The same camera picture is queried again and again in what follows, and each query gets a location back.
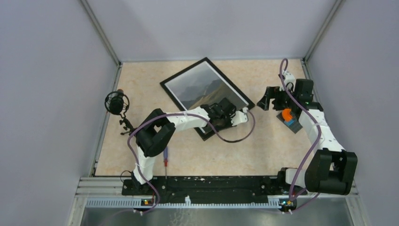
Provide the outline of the blue red screwdriver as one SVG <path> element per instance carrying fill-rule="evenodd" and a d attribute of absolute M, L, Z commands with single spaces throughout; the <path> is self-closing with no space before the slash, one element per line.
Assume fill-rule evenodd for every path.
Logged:
<path fill-rule="evenodd" d="M 168 147 L 166 147 L 163 151 L 163 162 L 164 162 L 164 169 L 165 169 L 165 179 L 168 178 Z"/>

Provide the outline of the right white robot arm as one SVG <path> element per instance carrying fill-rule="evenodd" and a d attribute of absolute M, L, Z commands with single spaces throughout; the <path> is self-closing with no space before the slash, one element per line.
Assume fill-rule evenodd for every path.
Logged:
<path fill-rule="evenodd" d="M 292 131 L 303 129 L 311 147 L 297 169 L 285 168 L 276 188 L 291 198 L 302 192 L 348 195 L 356 171 L 358 158 L 336 140 L 320 103 L 313 100 L 314 82 L 308 79 L 289 79 L 281 87 L 266 88 L 257 106 L 263 110 L 279 111 L 278 118 Z"/>

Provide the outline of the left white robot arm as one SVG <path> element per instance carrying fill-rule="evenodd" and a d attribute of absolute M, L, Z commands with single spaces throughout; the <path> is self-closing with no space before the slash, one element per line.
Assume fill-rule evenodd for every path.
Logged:
<path fill-rule="evenodd" d="M 136 139 L 137 147 L 134 152 L 136 166 L 132 172 L 133 189 L 142 195 L 150 191 L 155 158 L 166 150 L 176 132 L 210 128 L 217 133 L 220 129 L 245 122 L 246 112 L 237 110 L 226 98 L 219 103 L 177 113 L 165 113 L 159 108 L 153 110 L 129 137 Z"/>

